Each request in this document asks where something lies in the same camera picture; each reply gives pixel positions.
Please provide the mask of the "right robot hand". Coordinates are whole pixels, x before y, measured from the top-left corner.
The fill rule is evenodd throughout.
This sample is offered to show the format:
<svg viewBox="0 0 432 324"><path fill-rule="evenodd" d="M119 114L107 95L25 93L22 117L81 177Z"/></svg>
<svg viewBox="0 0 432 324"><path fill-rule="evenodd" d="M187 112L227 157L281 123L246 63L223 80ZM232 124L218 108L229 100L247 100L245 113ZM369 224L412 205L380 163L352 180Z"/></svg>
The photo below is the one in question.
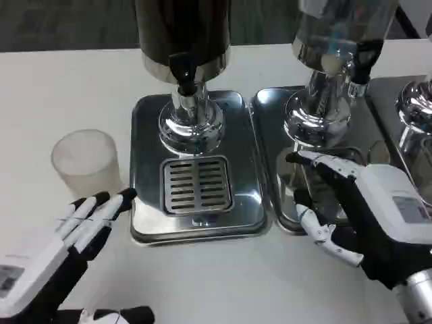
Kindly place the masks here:
<svg viewBox="0 0 432 324"><path fill-rule="evenodd" d="M308 191L294 191L303 230L326 253L361 267L389 290L431 269L431 218L401 169L314 151L288 153L285 160L316 171L348 218L349 230L321 221Z"/></svg>

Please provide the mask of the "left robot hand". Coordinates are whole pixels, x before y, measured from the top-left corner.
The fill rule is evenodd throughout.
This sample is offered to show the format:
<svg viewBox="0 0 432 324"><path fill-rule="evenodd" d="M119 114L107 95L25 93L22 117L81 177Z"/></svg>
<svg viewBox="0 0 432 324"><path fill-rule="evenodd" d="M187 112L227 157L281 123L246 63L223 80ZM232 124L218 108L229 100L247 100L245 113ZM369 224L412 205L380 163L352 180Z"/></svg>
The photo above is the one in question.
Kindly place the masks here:
<svg viewBox="0 0 432 324"><path fill-rule="evenodd" d="M149 306L62 309L60 306L104 248L136 190L106 191L71 202L28 250L1 258L2 323L154 323Z"/></svg>

